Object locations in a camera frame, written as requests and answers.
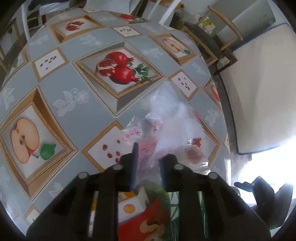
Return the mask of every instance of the chair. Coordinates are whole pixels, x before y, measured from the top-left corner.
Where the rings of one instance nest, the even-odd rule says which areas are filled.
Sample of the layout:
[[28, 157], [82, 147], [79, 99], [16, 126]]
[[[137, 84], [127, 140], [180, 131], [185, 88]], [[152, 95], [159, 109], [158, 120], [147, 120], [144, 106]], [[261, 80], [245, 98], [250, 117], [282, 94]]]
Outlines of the chair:
[[[154, 4], [153, 8], [151, 9], [147, 19], [150, 19], [153, 12], [156, 10], [157, 6], [160, 4], [161, 0], [157, 0]], [[168, 17], [171, 15], [171, 13], [174, 11], [174, 9], [177, 7], [177, 5], [181, 2], [181, 0], [173, 0], [171, 5], [168, 7], [166, 12], [163, 14], [162, 18], [160, 19], [159, 23], [164, 24], [164, 22], [168, 19]]]
[[4, 69], [4, 71], [6, 73], [8, 73], [8, 69], [6, 68], [5, 64], [3, 63], [3, 61], [0, 59], [0, 66]]
[[[237, 29], [237, 27], [222, 13], [215, 10], [211, 6], [208, 6], [208, 8], [209, 8], [209, 11], [202, 18], [200, 18], [200, 20], [196, 24], [185, 23], [181, 31], [189, 34], [193, 39], [197, 41], [198, 44], [200, 44], [209, 53], [210, 57], [206, 60], [206, 63], [207, 63], [207, 66], [210, 66], [213, 63], [215, 63], [218, 59], [221, 59], [226, 55], [228, 57], [230, 51], [227, 48], [237, 40], [242, 41], [243, 36], [241, 32]], [[228, 41], [225, 44], [223, 44], [220, 41], [222, 45], [219, 45], [212, 37], [210, 37], [205, 31], [203, 31], [198, 26], [211, 12], [215, 13], [227, 26], [231, 28], [233, 32], [235, 32], [236, 34], [235, 38], [233, 38], [232, 40]]]

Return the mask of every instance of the gold frame print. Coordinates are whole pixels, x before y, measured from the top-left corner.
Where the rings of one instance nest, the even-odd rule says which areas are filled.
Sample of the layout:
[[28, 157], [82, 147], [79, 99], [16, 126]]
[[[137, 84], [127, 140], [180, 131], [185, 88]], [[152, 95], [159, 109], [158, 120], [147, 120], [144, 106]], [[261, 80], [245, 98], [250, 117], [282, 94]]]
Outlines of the gold frame print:
[[206, 93], [206, 95], [215, 103], [215, 105], [217, 106], [217, 108], [219, 109], [219, 110], [221, 110], [222, 111], [222, 105], [221, 105], [221, 102], [218, 102], [218, 100], [215, 98], [215, 97], [213, 97], [212, 96], [212, 94], [211, 94], [211, 91], [212, 91], [212, 85], [214, 85], [215, 86], [215, 89], [216, 89], [216, 85], [215, 85], [215, 83], [214, 83], [214, 80], [213, 80], [213, 78], [212, 78], [212, 76], [210, 76], [209, 77], [209, 79], [207, 80], [207, 82], [205, 83], [205, 85], [202, 87], [202, 90]]
[[[47, 73], [46, 75], [44, 75], [43, 77], [40, 77], [39, 73], [38, 73], [38, 70], [37, 70], [37, 66], [36, 66], [36, 62], [43, 58], [45, 55], [55, 51], [55, 50], [58, 50], [60, 56], [62, 57], [62, 59], [64, 60], [64, 63], [62, 63], [61, 65], [59, 65], [58, 67], [54, 68], [52, 71], [50, 71], [49, 73]], [[68, 64], [69, 61], [67, 60], [66, 56], [64, 55], [64, 53], [59, 49], [59, 48], [55, 48], [55, 49], [52, 49], [50, 50], [49, 52], [45, 53], [44, 55], [42, 55], [40, 58], [38, 58], [37, 60], [35, 60], [32, 64], [33, 66], [33, 70], [34, 70], [34, 73], [37, 77], [37, 80], [40, 82], [41, 80], [43, 80], [44, 78], [46, 78], [47, 76], [49, 76], [50, 74], [52, 74], [53, 72], [55, 72], [57, 69], [63, 67], [64, 65]]]
[[[184, 65], [189, 60], [191, 60], [194, 57], [196, 57], [196, 53], [194, 53], [186, 44], [184, 44], [181, 40], [179, 40], [177, 37], [175, 37], [171, 33], [149, 35], [147, 37], [150, 38], [153, 42], [155, 42], [159, 47], [161, 47], [180, 66]], [[172, 50], [170, 50], [165, 44], [162, 44], [161, 42], [158, 41], [158, 39], [160, 39], [160, 38], [166, 38], [166, 39], [173, 38], [174, 40], [171, 40], [171, 41], [176, 42], [176, 44], [178, 44], [178, 45], [179, 45], [179, 43], [181, 45], [183, 45], [186, 48], [186, 51], [190, 51], [190, 54], [188, 54], [187, 56], [183, 56], [183, 57], [177, 57], [176, 54], [175, 54], [175, 52], [173, 52]]]
[[204, 132], [209, 136], [209, 138], [211, 138], [213, 140], [213, 142], [216, 144], [214, 150], [212, 151], [212, 153], [210, 154], [208, 161], [209, 164], [208, 166], [211, 167], [214, 163], [214, 160], [216, 159], [216, 156], [218, 155], [218, 152], [220, 150], [221, 147], [221, 142], [219, 141], [219, 139], [215, 136], [215, 134], [212, 132], [212, 130], [207, 126], [207, 124], [202, 120], [202, 118], [200, 117], [200, 115], [197, 113], [197, 111], [194, 111], [195, 116], [197, 118], [197, 120], [201, 123], [202, 128], [204, 129]]
[[[180, 69], [180, 70], [178, 70], [176, 73], [173, 73], [171, 76], [169, 76], [169, 77], [168, 77], [168, 80], [172, 81], [172, 78], [174, 78], [177, 74], [179, 74], [179, 73], [181, 73], [181, 72], [182, 72], [184, 75], [186, 75], [185, 72], [184, 72], [183, 70]], [[192, 81], [191, 78], [189, 78], [188, 75], [186, 75], [186, 76], [187, 76], [187, 78], [188, 78], [188, 79], [189, 79], [189, 80], [190, 80], [190, 81], [196, 86], [196, 89], [191, 93], [191, 95], [190, 95], [189, 97], [187, 97], [187, 96], [184, 94], [184, 92], [183, 92], [183, 91], [182, 91], [182, 90], [181, 90], [181, 89], [180, 89], [180, 88], [179, 88], [179, 87], [178, 87], [173, 81], [172, 81], [172, 82], [173, 82], [173, 83], [179, 88], [179, 90], [182, 92], [182, 94], [184, 95], [184, 97], [185, 97], [187, 100], [190, 100], [190, 99], [193, 97], [193, 95], [198, 91], [199, 87], [198, 87], [198, 86]]]
[[118, 127], [118, 129], [122, 130], [122, 126], [118, 121], [113, 121], [110, 125], [108, 125], [100, 134], [98, 134], [81, 152], [85, 155], [85, 157], [100, 171], [103, 172], [105, 169], [97, 163], [97, 161], [89, 154], [89, 150], [100, 140], [102, 139], [113, 127]]
[[111, 49], [111, 50], [108, 50], [108, 51], [104, 51], [104, 52], [99, 53], [99, 54], [96, 54], [96, 55], [92, 55], [92, 56], [90, 56], [88, 58], [85, 58], [85, 59], [82, 59], [80, 61], [77, 61], [76, 64], [81, 69], [83, 69], [87, 74], [89, 74], [94, 80], [96, 80], [101, 86], [103, 86], [110, 94], [112, 94], [115, 98], [118, 99], [118, 98], [124, 96], [125, 94], [130, 93], [130, 92], [134, 91], [135, 89], [140, 88], [141, 86], [149, 83], [149, 81], [146, 80], [146, 81], [144, 81], [142, 83], [134, 84], [130, 88], [125, 89], [125, 90], [117, 93], [107, 83], [105, 83], [104, 81], [102, 81], [99, 77], [95, 76], [93, 74], [93, 72], [89, 68], [85, 67], [83, 65], [83, 62], [86, 61], [86, 60], [92, 59], [94, 57], [97, 57], [97, 56], [101, 56], [101, 55], [105, 55], [105, 54], [109, 54], [109, 53], [115, 52], [115, 51], [117, 51], [119, 49], [126, 50], [134, 58], [136, 58], [138, 61], [140, 61], [140, 62], [144, 63], [145, 65], [147, 65], [156, 74], [155, 76], [153, 76], [153, 78], [151, 78], [151, 81], [152, 82], [163, 78], [163, 75], [149, 61], [143, 60], [142, 58], [138, 57], [136, 54], [134, 54], [133, 52], [131, 52], [129, 49], [127, 49], [124, 46], [118, 47], [118, 48], [114, 48], [114, 49]]
[[[34, 111], [43, 122], [45, 130], [50, 132], [57, 143], [62, 146], [62, 149], [56, 155], [52, 156], [52, 159], [48, 159], [45, 164], [38, 167], [29, 177], [25, 178], [16, 165], [16, 160], [13, 159], [7, 149], [6, 143], [11, 142], [11, 140], [4, 140], [3, 138], [4, 136], [7, 138], [7, 132], [10, 131], [7, 128], [29, 107], [34, 108]], [[0, 126], [0, 149], [12, 175], [31, 201], [34, 200], [42, 188], [50, 181], [51, 177], [77, 152], [76, 147], [55, 120], [39, 87], [33, 89], [18, 103]]]
[[[64, 23], [64, 22], [71, 22], [75, 19], [80, 19], [80, 18], [84, 18], [85, 20], [91, 22], [91, 23], [94, 23], [97, 25], [97, 27], [94, 27], [94, 28], [88, 28], [88, 29], [85, 29], [85, 30], [81, 30], [79, 32], [75, 32], [75, 33], [72, 33], [72, 34], [69, 34], [69, 35], [64, 35], [60, 30], [58, 30], [58, 28], [56, 27], [57, 24], [60, 24], [60, 23]], [[53, 36], [55, 37], [55, 39], [57, 40], [57, 42], [59, 44], [62, 44], [70, 39], [73, 39], [77, 36], [80, 36], [82, 34], [85, 34], [87, 32], [90, 32], [90, 31], [93, 31], [93, 30], [96, 30], [96, 29], [100, 29], [100, 28], [105, 28], [105, 26], [101, 23], [99, 23], [97, 20], [95, 20], [94, 18], [90, 17], [89, 15], [82, 15], [82, 16], [79, 16], [79, 17], [74, 17], [74, 18], [69, 18], [69, 19], [66, 19], [66, 20], [63, 20], [63, 21], [60, 21], [60, 22], [57, 22], [57, 23], [54, 23], [52, 25], [50, 25], [49, 29], [51, 30]]]

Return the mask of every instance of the clear plastic bag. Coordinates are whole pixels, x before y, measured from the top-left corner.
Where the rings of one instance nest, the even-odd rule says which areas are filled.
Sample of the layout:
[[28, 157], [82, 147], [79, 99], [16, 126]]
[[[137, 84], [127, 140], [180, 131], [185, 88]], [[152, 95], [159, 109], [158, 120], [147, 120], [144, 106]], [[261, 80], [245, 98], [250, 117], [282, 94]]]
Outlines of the clear plastic bag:
[[134, 117], [124, 135], [130, 146], [139, 144], [136, 183], [150, 180], [160, 183], [158, 161], [166, 154], [175, 154], [195, 172], [207, 174], [208, 161], [200, 149], [204, 130], [195, 110], [180, 101], [169, 81], [161, 83], [155, 92], [142, 101], [149, 110], [145, 119]]

